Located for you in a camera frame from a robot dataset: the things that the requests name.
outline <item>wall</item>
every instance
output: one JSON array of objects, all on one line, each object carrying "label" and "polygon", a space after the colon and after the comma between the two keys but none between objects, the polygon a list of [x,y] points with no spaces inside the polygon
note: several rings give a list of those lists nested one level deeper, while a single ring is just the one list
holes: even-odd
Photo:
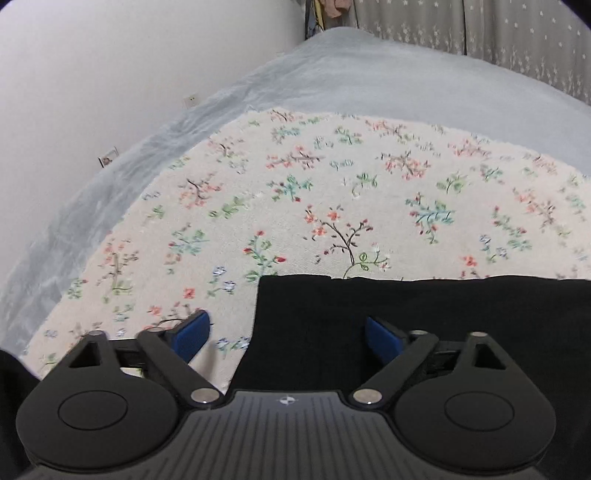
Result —
[{"label": "wall", "polygon": [[303,40],[294,0],[13,0],[0,12],[0,286],[100,169]]}]

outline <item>blue gripper pad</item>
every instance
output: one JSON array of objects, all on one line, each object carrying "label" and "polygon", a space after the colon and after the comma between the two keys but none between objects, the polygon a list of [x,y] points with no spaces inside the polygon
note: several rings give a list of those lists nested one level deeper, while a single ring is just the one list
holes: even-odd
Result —
[{"label": "blue gripper pad", "polygon": [[210,325],[207,312],[187,319],[170,336],[170,347],[186,363],[189,363],[209,339]]},{"label": "blue gripper pad", "polygon": [[365,341],[384,365],[404,350],[403,338],[396,336],[370,317],[365,321]]}]

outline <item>electrical socket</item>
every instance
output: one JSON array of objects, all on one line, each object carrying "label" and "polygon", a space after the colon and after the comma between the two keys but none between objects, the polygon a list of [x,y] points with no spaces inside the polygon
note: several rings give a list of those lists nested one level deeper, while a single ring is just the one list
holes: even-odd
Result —
[{"label": "electrical socket", "polygon": [[117,151],[117,147],[113,147],[105,155],[99,157],[100,166],[105,168],[110,163],[113,163],[113,160],[117,157],[119,157],[119,152]]},{"label": "electrical socket", "polygon": [[189,108],[193,108],[194,106],[199,105],[199,98],[197,97],[197,94],[194,93],[194,94],[189,95],[188,97],[184,98],[183,102],[185,104],[185,108],[189,109]]}]

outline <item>gray ribbed plate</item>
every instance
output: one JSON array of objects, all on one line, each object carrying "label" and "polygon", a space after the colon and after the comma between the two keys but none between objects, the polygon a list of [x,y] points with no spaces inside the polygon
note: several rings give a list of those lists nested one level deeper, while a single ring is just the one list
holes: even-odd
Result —
[{"label": "gray ribbed plate", "polygon": [[[79,475],[38,467],[23,480],[465,480],[408,452],[378,413],[336,393],[239,392],[191,413],[149,459],[118,472]],[[535,469],[489,480],[543,480]]]}]

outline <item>bed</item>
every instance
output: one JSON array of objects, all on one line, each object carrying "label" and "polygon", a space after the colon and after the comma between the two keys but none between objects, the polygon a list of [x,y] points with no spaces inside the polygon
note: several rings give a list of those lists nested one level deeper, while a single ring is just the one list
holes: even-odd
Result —
[{"label": "bed", "polygon": [[89,330],[201,307],[193,366],[224,390],[261,275],[588,278],[590,131],[587,105],[535,80],[329,30],[72,199],[2,291],[0,346],[42,377]]}]

